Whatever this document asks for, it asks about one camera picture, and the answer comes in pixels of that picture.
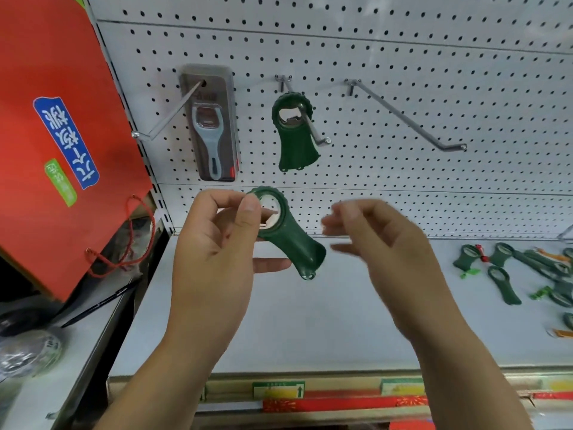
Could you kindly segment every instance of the pegboard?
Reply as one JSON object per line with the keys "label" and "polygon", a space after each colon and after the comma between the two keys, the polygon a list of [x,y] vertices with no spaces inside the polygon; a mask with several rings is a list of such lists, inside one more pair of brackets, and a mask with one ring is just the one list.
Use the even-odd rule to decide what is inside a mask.
{"label": "pegboard", "polygon": [[93,0],[92,6],[106,21],[573,53],[573,0]]}
{"label": "pegboard", "polygon": [[[173,224],[181,229],[195,196],[208,188],[249,191],[236,186],[163,186],[172,206]],[[463,194],[420,191],[283,188],[290,212],[310,234],[322,234],[320,219],[334,202],[379,198],[398,209],[432,236],[548,238],[562,231],[573,214],[573,196]]]}
{"label": "pegboard", "polygon": [[[537,48],[534,44],[522,48],[497,43],[486,45],[478,40],[476,46],[484,47],[459,47],[472,44],[462,40],[436,45],[406,36],[404,41],[409,42],[392,37],[388,38],[393,40],[390,42],[381,41],[385,37],[378,35],[327,33],[328,29],[325,33],[309,31],[303,35],[303,30],[287,31],[280,25],[265,28],[265,23],[271,21],[273,15],[281,14],[284,18],[293,18],[292,21],[319,24],[326,8],[315,8],[317,0],[310,0],[313,8],[305,10],[298,7],[309,0],[278,0],[278,6],[275,1],[263,0],[258,4],[258,0],[245,0],[245,3],[240,0],[90,0],[137,128],[149,130],[179,101],[178,73],[183,65],[223,64],[234,72],[242,159],[237,181],[226,183],[228,187],[248,190],[258,185],[272,185],[297,193],[320,188],[340,196],[362,190],[360,193],[382,195],[386,200],[389,194],[402,193],[405,202],[413,199],[415,193],[429,192],[438,197],[455,195],[462,202],[468,202],[461,215],[455,215],[457,210],[446,209],[442,202],[443,210],[436,210],[428,219],[413,219],[428,235],[440,237],[551,238],[573,220],[569,204],[573,195],[570,154],[573,56],[561,54],[566,51],[563,45],[553,48],[550,54],[550,47]],[[358,12],[361,7],[364,12],[366,0],[326,1],[332,2],[329,9],[346,6],[347,26],[366,27],[369,16]],[[517,6],[512,4],[516,0],[505,0],[505,4],[496,4],[500,0],[386,1],[394,6],[395,13],[398,6],[409,5],[416,9],[427,7],[428,12],[430,6],[433,11],[447,8],[457,11],[458,16],[462,11],[478,8],[488,10],[490,15],[511,16],[513,13],[518,23],[528,17],[526,12],[529,16],[536,15],[538,20],[545,18],[544,15],[550,15],[552,21],[557,21],[559,15],[569,18],[569,22],[573,18],[568,14],[573,10],[568,10],[569,3],[565,0],[544,0],[541,4],[535,0],[535,5],[531,4],[534,0],[527,3],[521,0],[526,7],[515,8],[510,6]],[[297,3],[297,8],[293,8],[292,3]],[[227,7],[218,16],[211,16],[211,22],[208,18],[217,11],[213,6],[219,6],[219,10],[221,6]],[[380,14],[382,7],[378,9],[373,15]],[[170,12],[179,15],[180,20],[174,16],[168,18]],[[392,22],[388,19],[392,16],[389,11],[384,12],[384,27],[378,28],[389,28],[392,36],[399,33],[400,27],[407,28],[408,19]],[[211,25],[191,25],[190,15]],[[238,27],[230,20],[223,25],[219,22],[221,15],[235,22],[244,19],[246,24]],[[249,28],[253,16],[257,15],[257,21],[264,25]],[[469,30],[467,24],[454,20],[432,20],[424,27],[432,27],[432,24],[434,33]],[[501,21],[498,27],[502,27],[501,24],[505,22]],[[565,18],[561,26],[569,27]],[[481,27],[475,29],[475,34],[481,39],[494,29]],[[500,36],[505,33],[508,39],[511,33],[518,33],[510,29],[509,26],[499,28]],[[573,32],[562,34],[560,43],[564,44],[567,38],[571,40],[571,36]],[[275,74],[293,77],[294,90],[304,93],[314,107],[317,129],[333,139],[332,145],[319,148],[319,160],[303,171],[281,173],[278,170],[280,144],[270,120],[271,107],[280,95]],[[354,78],[362,79],[442,143],[467,143],[468,151],[438,151],[360,89],[355,88],[353,97],[346,96],[343,81]],[[178,228],[182,226],[181,217],[186,209],[180,198],[169,193],[182,186],[198,190],[200,186],[213,184],[198,177],[183,112],[155,141],[144,147],[158,188]],[[527,207],[520,214],[535,211],[535,219],[523,226],[521,220],[527,221],[533,216],[521,217],[499,208],[489,209],[495,212],[482,217],[484,204],[472,203],[470,199],[484,194],[497,195],[489,200],[491,203],[485,203],[492,207],[495,202],[509,205],[505,201],[511,203],[515,197],[523,199],[519,205]],[[312,207],[302,198],[295,202],[296,208]],[[541,209],[547,209],[548,216],[544,216]],[[426,213],[418,207],[413,207],[413,211],[418,211],[418,215]],[[301,224],[309,231],[317,229],[316,217]]]}

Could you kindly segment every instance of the red bag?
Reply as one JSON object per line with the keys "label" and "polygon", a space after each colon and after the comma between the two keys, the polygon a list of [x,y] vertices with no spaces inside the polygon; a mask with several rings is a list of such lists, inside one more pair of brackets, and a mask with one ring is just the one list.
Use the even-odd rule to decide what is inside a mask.
{"label": "red bag", "polygon": [[80,3],[3,0],[0,36],[0,251],[65,300],[151,181]]}

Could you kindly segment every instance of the fingernail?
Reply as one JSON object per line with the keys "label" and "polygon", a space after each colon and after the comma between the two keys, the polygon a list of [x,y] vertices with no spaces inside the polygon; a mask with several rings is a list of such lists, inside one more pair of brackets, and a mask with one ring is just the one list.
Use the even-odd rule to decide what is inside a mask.
{"label": "fingernail", "polygon": [[344,202],[341,205],[341,208],[346,213],[346,217],[349,218],[350,220],[354,220],[356,217],[362,214],[360,208],[358,208],[358,205],[354,201]]}
{"label": "fingernail", "polygon": [[245,196],[243,198],[243,200],[241,201],[241,204],[239,205],[239,211],[254,211],[256,210],[259,206],[260,206],[260,202],[258,201],[258,198],[252,194],[249,193],[247,196]]}

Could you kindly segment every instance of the orange strap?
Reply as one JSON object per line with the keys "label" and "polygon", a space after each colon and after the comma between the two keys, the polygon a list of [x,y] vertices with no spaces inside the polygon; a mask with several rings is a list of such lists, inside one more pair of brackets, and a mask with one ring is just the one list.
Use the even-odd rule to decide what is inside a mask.
{"label": "orange strap", "polygon": [[101,262],[103,262],[105,265],[107,265],[110,268],[109,270],[107,270],[103,274],[97,274],[97,273],[94,273],[92,268],[90,267],[90,268],[88,268],[88,273],[91,276],[93,276],[93,277],[105,277],[108,274],[110,274],[111,272],[113,272],[114,270],[118,269],[119,267],[124,267],[126,265],[139,264],[140,262],[142,262],[142,260],[147,258],[147,255],[149,255],[149,252],[151,252],[151,247],[153,246],[153,239],[155,236],[155,217],[153,217],[153,211],[151,211],[151,209],[145,204],[145,202],[143,202],[141,200],[141,198],[139,196],[133,194],[130,196],[130,198],[128,199],[128,201],[125,204],[128,217],[130,215],[130,211],[129,211],[129,207],[127,204],[132,199],[139,201],[139,203],[141,203],[143,208],[146,210],[147,215],[151,218],[151,238],[149,240],[149,244],[147,245],[147,249],[146,249],[145,253],[140,258],[138,258],[136,260],[124,261],[125,258],[127,257],[127,255],[130,252],[132,252],[131,246],[133,245],[133,221],[130,219],[130,240],[128,241],[127,246],[125,247],[125,253],[121,256],[121,258],[119,259],[117,264],[112,263],[105,256],[103,256],[101,253],[99,253],[97,251],[94,251],[92,248],[87,248],[85,250],[86,258],[90,263],[94,262],[93,257],[95,257],[96,259],[100,260]]}

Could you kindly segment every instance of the perforated panel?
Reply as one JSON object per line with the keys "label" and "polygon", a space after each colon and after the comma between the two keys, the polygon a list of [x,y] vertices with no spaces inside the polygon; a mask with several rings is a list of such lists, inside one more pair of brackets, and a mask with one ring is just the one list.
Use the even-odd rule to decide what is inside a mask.
{"label": "perforated panel", "polygon": [[337,38],[573,52],[573,0],[93,0],[98,18]]}
{"label": "perforated panel", "polygon": [[[183,226],[193,199],[208,188],[233,186],[166,185],[163,196],[174,207],[173,223]],[[309,233],[321,234],[320,219],[334,202],[381,198],[417,223],[427,234],[443,237],[547,238],[562,230],[573,214],[571,196],[424,193],[420,191],[284,188],[290,211]]]}

